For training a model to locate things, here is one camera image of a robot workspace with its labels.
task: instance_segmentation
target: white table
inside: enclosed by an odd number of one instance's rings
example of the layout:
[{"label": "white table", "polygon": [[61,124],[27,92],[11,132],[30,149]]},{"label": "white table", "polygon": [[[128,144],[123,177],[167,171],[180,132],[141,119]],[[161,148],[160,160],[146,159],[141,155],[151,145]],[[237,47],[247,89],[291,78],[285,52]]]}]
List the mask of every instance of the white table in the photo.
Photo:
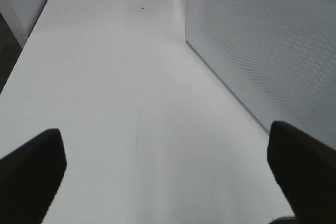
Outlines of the white table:
[{"label": "white table", "polygon": [[292,215],[267,132],[186,44],[181,5],[48,1],[0,95],[1,157],[62,132],[68,166],[44,223]]}]

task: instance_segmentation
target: perforated panel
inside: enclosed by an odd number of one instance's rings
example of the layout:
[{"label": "perforated panel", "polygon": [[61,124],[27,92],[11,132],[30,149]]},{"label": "perforated panel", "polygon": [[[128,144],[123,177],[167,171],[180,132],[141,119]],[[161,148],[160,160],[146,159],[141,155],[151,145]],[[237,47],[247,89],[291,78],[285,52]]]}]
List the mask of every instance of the perforated panel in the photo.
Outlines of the perforated panel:
[{"label": "perforated panel", "polygon": [[187,0],[186,38],[267,127],[336,147],[336,0]]}]

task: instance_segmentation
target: scratch mark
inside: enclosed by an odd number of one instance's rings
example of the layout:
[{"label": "scratch mark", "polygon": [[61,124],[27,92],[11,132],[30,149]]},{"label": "scratch mark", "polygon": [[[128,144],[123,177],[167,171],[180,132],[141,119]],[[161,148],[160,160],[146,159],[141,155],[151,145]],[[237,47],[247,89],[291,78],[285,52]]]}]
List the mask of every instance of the scratch mark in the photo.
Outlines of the scratch mark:
[{"label": "scratch mark", "polygon": [[136,89],[131,89],[131,90],[127,91],[126,93],[122,94],[122,96],[124,97],[124,96],[127,95],[128,93],[131,93],[131,92],[133,92],[133,91],[135,91],[135,90],[139,90],[139,89],[143,89],[143,87],[139,87],[139,88],[136,88]]},{"label": "scratch mark", "polygon": [[141,108],[139,110],[139,115],[138,115],[138,120],[137,120],[137,127],[136,127],[136,137],[135,137],[135,147],[136,147],[136,168],[139,169],[139,161],[138,161],[138,132],[139,132],[139,121],[140,121],[140,116],[141,116],[141,113],[142,113],[142,109],[143,109],[143,104],[141,105]]}]

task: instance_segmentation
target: white desk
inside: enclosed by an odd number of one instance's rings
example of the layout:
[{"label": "white desk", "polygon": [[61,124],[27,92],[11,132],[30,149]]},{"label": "white desk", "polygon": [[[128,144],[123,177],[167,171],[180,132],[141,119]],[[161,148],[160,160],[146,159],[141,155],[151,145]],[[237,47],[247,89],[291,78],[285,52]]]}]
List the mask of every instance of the white desk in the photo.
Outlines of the white desk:
[{"label": "white desk", "polygon": [[62,132],[68,166],[44,223],[292,215],[267,133],[186,44],[181,5],[48,1],[0,95],[0,156]]}]

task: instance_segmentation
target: dark floor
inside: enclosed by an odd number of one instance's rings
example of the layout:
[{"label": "dark floor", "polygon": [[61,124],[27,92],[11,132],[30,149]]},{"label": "dark floor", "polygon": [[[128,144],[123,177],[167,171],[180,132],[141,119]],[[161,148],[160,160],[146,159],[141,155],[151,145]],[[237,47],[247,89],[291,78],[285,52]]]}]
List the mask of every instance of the dark floor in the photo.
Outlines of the dark floor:
[{"label": "dark floor", "polygon": [[0,93],[22,49],[0,14]]}]

